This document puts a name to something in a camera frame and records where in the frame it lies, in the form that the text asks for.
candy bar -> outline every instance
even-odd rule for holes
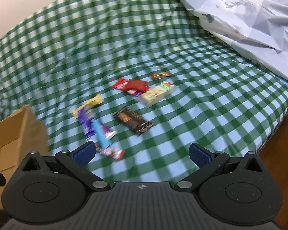
[[[82,125],[84,137],[86,140],[96,134],[94,128],[91,126],[92,120],[94,119],[91,117],[90,110],[91,109],[84,107],[78,112],[79,121]],[[106,139],[111,139],[116,134],[116,131],[110,130],[104,124],[101,124],[101,126]]]
[[[154,125],[153,123],[144,120],[144,118],[134,111],[129,110],[126,106],[114,114],[113,117],[119,119],[137,135],[141,135]]]
[[[85,102],[82,106],[80,106],[79,108],[72,110],[72,116],[77,119],[78,118],[78,112],[83,109],[84,107],[87,108],[92,108],[100,103],[103,103],[103,98],[101,97],[100,94],[97,94],[95,97],[93,97],[92,99],[88,100],[87,102]]]
[[[125,89],[146,92],[149,86],[145,80],[128,80]]]
[[[108,147],[107,149],[102,149],[100,148],[98,143],[96,143],[95,146],[96,146],[97,153],[99,153],[100,155],[112,157],[116,159],[117,161],[121,160],[125,154],[125,150],[118,150],[118,149],[114,149],[111,147]]]
[[[171,94],[175,90],[175,88],[176,87],[170,82],[162,82],[158,86],[137,97],[137,100],[150,107],[153,104],[162,100],[167,95]]]
[[[169,77],[171,74],[169,72],[155,73],[151,74],[152,79],[159,79],[163,77]]]
[[[126,89],[126,85],[128,84],[128,79],[125,79],[125,78],[120,78],[117,80],[117,82],[112,85],[111,87],[112,88],[115,88],[115,89],[118,89],[118,90],[121,90],[123,92],[127,92],[129,93],[130,95],[132,95],[133,97],[138,97],[140,96],[141,94],[143,94],[144,92],[142,91],[136,91],[136,90],[128,90]]]

chocolate bar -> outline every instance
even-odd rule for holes
[[[120,161],[124,157],[124,154],[125,154],[125,150],[118,150],[118,149],[114,149],[111,147],[102,149],[98,143],[95,143],[95,146],[96,146],[97,153],[104,155],[104,156],[112,157],[116,159],[117,161]]]
[[[159,79],[163,77],[169,77],[171,74],[169,72],[155,73],[151,74],[152,79]]]
[[[146,121],[144,118],[136,114],[134,111],[128,109],[126,106],[115,113],[113,117],[122,121],[137,135],[141,135],[142,133],[148,131],[154,125],[152,122]]]
[[[97,94],[95,97],[93,97],[92,99],[86,101],[82,106],[80,106],[79,108],[72,110],[72,116],[77,119],[78,118],[78,113],[81,109],[83,109],[84,107],[87,108],[92,108],[100,103],[103,103],[103,98],[101,97],[100,94]]]
[[[146,80],[128,80],[125,89],[146,92],[149,86]]]
[[[92,118],[92,114],[94,114],[92,112],[92,109],[87,109],[86,107],[78,111],[78,118],[82,125],[86,140],[88,140],[89,138],[91,138],[96,134],[94,128],[91,126],[94,120],[94,118]],[[106,139],[111,139],[116,134],[116,131],[110,130],[103,123],[101,124],[101,126]]]
[[[134,97],[138,97],[141,94],[143,94],[144,92],[146,92],[150,87],[146,86],[144,91],[136,91],[136,90],[127,90],[126,89],[126,85],[128,84],[129,80],[125,79],[125,78],[120,78],[114,85],[112,85],[112,88],[121,90],[123,92],[127,92],[130,95],[134,96]]]

red chocolate wrapper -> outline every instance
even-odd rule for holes
[[[123,92],[127,92],[129,93],[130,95],[132,95],[133,97],[138,97],[140,96],[141,94],[143,94],[144,92],[142,91],[136,91],[136,90],[127,90],[126,89],[126,85],[128,83],[128,79],[125,79],[125,78],[120,78],[114,85],[112,85],[111,87],[112,88],[115,88],[115,89],[118,89],[118,90],[121,90]]]
[[[122,160],[122,158],[124,157],[124,154],[125,154],[125,150],[118,150],[118,149],[114,149],[111,147],[108,147],[106,149],[102,149],[102,148],[100,148],[98,143],[95,143],[95,146],[96,146],[96,152],[97,153],[99,153],[100,155],[112,157],[117,161]]]
[[[125,86],[126,90],[136,90],[146,92],[149,86],[145,80],[128,80],[128,83]]]

purple candy wrapper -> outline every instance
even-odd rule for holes
[[[95,116],[94,116],[92,109],[88,109],[84,107],[83,109],[78,111],[78,118],[82,125],[85,139],[88,140],[90,137],[96,134],[96,132],[91,126],[92,121],[95,120]],[[116,134],[116,131],[110,130],[103,123],[101,125],[102,125],[103,132],[105,134],[106,139],[111,139]]]

green checkered bedsheet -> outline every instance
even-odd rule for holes
[[[168,79],[151,73],[169,71]],[[173,82],[145,108],[110,86],[120,77]],[[101,93],[95,112],[117,131],[124,159],[96,155],[88,169],[113,181],[178,181],[196,170],[191,142],[232,156],[256,151],[288,111],[288,88],[200,28],[178,0],[58,0],[0,40],[0,120],[30,104],[51,153],[85,142],[71,111]],[[136,136],[112,115],[128,105],[154,127]]]

